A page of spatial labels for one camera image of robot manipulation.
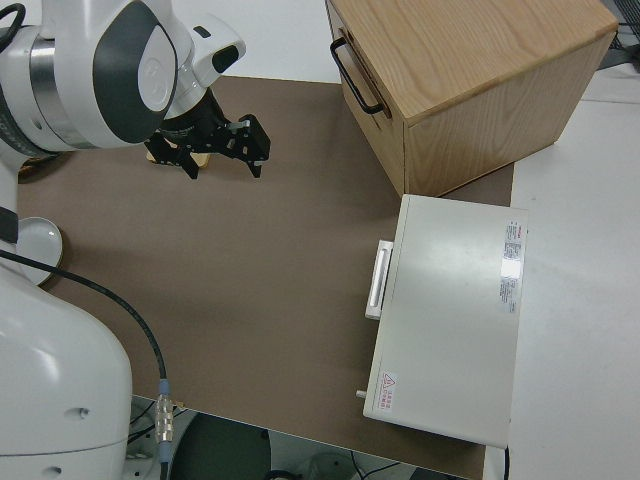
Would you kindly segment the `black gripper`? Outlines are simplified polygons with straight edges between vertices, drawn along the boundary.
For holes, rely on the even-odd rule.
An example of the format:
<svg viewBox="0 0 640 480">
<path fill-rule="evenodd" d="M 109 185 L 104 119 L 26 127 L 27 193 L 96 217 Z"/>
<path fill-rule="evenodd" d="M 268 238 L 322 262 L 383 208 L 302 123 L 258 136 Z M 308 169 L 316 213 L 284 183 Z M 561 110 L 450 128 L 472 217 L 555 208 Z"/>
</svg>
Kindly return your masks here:
<svg viewBox="0 0 640 480">
<path fill-rule="evenodd" d="M 154 163 L 180 167 L 193 180 L 198 178 L 200 167 L 187 148 L 197 153 L 240 155 L 253 177 L 259 178 L 262 166 L 270 157 L 269 136 L 259 120 L 247 114 L 240 118 L 240 145 L 228 129 L 230 123 L 212 91 L 206 90 L 193 108 L 166 118 L 158 134 L 153 134 L 144 145 Z"/>
</svg>

